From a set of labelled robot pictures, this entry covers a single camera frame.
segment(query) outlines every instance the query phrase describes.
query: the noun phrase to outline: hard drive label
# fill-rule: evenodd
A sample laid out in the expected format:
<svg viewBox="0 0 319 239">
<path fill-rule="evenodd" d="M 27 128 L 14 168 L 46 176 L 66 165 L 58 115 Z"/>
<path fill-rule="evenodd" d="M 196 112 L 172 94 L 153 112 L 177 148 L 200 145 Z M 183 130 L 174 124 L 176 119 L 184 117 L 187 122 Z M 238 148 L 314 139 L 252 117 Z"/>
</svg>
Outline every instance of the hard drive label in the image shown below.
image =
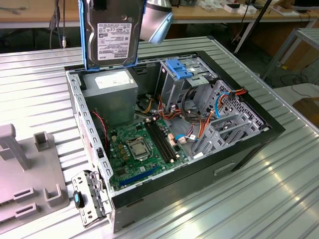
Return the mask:
<svg viewBox="0 0 319 239">
<path fill-rule="evenodd" d="M 98 23 L 98 60 L 127 58 L 131 23 Z"/>
</svg>

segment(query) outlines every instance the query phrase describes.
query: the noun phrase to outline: blue drive latch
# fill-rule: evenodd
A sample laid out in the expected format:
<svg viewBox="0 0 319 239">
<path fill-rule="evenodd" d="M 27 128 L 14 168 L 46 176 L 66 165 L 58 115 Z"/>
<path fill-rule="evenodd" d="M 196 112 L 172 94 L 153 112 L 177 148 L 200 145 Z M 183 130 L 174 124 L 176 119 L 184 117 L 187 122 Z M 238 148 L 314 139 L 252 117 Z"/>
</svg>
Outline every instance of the blue drive latch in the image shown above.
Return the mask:
<svg viewBox="0 0 319 239">
<path fill-rule="evenodd" d="M 193 74 L 188 72 L 184 65 L 177 59 L 166 60 L 165 63 L 169 69 L 176 74 L 176 77 L 180 79 L 186 79 L 193 77 Z"/>
</svg>

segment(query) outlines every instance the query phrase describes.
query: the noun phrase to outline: blue pcie slot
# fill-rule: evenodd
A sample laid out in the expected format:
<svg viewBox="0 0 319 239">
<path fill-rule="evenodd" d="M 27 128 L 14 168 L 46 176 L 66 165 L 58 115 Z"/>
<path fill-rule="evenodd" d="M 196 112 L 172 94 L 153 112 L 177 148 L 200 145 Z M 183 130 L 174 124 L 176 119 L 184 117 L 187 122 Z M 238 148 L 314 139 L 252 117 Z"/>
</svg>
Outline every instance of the blue pcie slot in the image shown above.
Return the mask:
<svg viewBox="0 0 319 239">
<path fill-rule="evenodd" d="M 152 175 L 155 172 L 155 170 L 157 168 L 158 168 L 158 166 L 156 166 L 155 168 L 152 168 L 152 169 L 150 169 L 148 171 L 145 171 L 145 172 L 143 172 L 143 173 L 141 173 L 139 175 L 136 175 L 136 176 L 134 176 L 132 178 L 128 178 L 126 180 L 123 180 L 122 182 L 120 182 L 120 186 L 124 186 L 124 185 L 130 184 L 130 183 L 133 183 L 135 181 L 138 181 L 141 178 L 150 176 L 150 175 Z"/>
</svg>

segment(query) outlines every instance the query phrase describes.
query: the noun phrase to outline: yellow cable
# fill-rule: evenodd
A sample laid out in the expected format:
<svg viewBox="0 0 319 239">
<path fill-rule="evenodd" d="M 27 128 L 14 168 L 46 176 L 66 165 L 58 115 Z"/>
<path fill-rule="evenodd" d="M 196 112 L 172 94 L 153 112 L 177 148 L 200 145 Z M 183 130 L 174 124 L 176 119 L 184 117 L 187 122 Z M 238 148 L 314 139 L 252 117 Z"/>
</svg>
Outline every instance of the yellow cable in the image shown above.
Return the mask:
<svg viewBox="0 0 319 239">
<path fill-rule="evenodd" d="M 142 113 L 147 113 L 147 112 L 149 112 L 150 111 L 150 109 L 151 109 L 151 105 L 152 105 L 152 101 L 153 101 L 153 99 L 151 98 L 150 99 L 150 103 L 149 103 L 149 106 L 148 106 L 148 108 L 145 110 L 145 111 L 143 111 Z"/>
</svg>

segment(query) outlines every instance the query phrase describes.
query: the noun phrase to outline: metal latch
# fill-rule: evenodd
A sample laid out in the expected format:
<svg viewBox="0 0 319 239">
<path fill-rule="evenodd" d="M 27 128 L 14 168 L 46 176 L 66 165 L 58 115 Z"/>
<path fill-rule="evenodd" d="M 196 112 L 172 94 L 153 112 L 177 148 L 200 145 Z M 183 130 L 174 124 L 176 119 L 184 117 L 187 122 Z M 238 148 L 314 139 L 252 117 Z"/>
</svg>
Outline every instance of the metal latch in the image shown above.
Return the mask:
<svg viewBox="0 0 319 239">
<path fill-rule="evenodd" d="M 82 171 L 72 178 L 72 184 L 75 206 L 80 211 L 85 228 L 104 218 L 110 218 L 112 206 L 98 172 Z"/>
</svg>

